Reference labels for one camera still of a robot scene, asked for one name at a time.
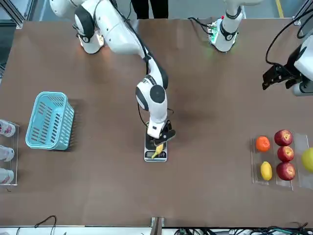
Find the clear plastic tray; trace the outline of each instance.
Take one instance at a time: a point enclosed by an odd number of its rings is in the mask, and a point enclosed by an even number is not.
[[[255,140],[258,136],[250,139],[251,143],[251,164],[252,164],[252,182],[267,186],[280,186],[294,190],[297,187],[313,189],[313,173],[307,171],[302,165],[302,154],[309,148],[308,136],[305,134],[292,133],[293,142],[290,147],[294,151],[294,158],[291,163],[296,169],[296,176],[291,181],[281,180],[276,173],[276,166],[280,163],[277,157],[279,146],[273,141],[273,137],[267,136],[270,141],[270,150],[267,152],[259,152],[255,147]],[[261,176],[261,164],[267,161],[272,167],[273,177],[269,181],[265,181]]]
[[[18,154],[19,154],[19,126],[12,122],[9,122],[15,125],[15,134],[11,137],[5,137],[0,135],[0,144],[5,147],[13,148],[14,157],[9,162],[0,161],[0,167],[11,170],[14,172],[14,179],[10,184],[0,184],[1,187],[6,187],[8,190],[11,186],[17,185],[17,174],[18,174]]]
[[[270,141],[270,150],[267,152],[260,152],[255,147],[255,141],[257,137],[259,136],[266,136]],[[288,189],[293,190],[294,186],[299,183],[299,176],[298,176],[298,166],[296,157],[290,163],[292,163],[296,169],[296,176],[293,180],[285,181],[278,177],[276,173],[276,167],[281,161],[277,157],[277,150],[279,146],[274,142],[273,137],[270,135],[257,135],[255,137],[252,137],[250,140],[251,143],[251,164],[252,164],[252,182],[253,183],[259,183],[262,185],[268,185],[268,186],[279,186],[279,187],[285,187]],[[295,150],[295,141],[293,141],[290,145],[290,147]],[[261,175],[261,164],[266,161],[268,162],[272,167],[272,173],[273,176],[271,180],[266,181],[262,178]]]

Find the yellow banana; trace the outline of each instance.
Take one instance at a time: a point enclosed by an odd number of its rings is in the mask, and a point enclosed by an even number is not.
[[[163,150],[163,144],[160,144],[156,147],[156,152],[152,155],[152,159],[156,157],[156,155],[159,155]]]

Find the yellow lemon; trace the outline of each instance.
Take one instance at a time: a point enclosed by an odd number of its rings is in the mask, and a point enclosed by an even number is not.
[[[270,180],[272,178],[272,167],[268,162],[263,162],[261,165],[261,175],[264,180]]]

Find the circuit board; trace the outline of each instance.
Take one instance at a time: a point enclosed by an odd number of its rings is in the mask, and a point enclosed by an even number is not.
[[[216,41],[216,36],[218,34],[217,21],[210,23],[208,25],[208,34],[209,34],[209,42],[214,44]]]

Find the robotic arm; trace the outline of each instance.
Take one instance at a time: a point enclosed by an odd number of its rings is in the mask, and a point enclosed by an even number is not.
[[[238,27],[243,18],[241,6],[257,5],[262,0],[223,0],[226,4],[225,15],[209,24],[209,41],[217,50],[227,52],[235,43]]]
[[[168,87],[168,76],[129,22],[118,11],[116,2],[85,0],[74,8],[73,27],[77,30],[81,45],[87,53],[96,53],[102,47],[104,39],[113,52],[138,54],[146,62],[147,70],[150,72],[139,82],[135,94],[138,104],[150,112],[147,134],[154,138],[155,145],[174,137],[175,131],[171,129],[170,121],[167,120],[165,90]]]
[[[295,96],[313,95],[313,35],[309,36],[281,66],[278,63],[263,74],[263,90],[274,83],[286,81]]]

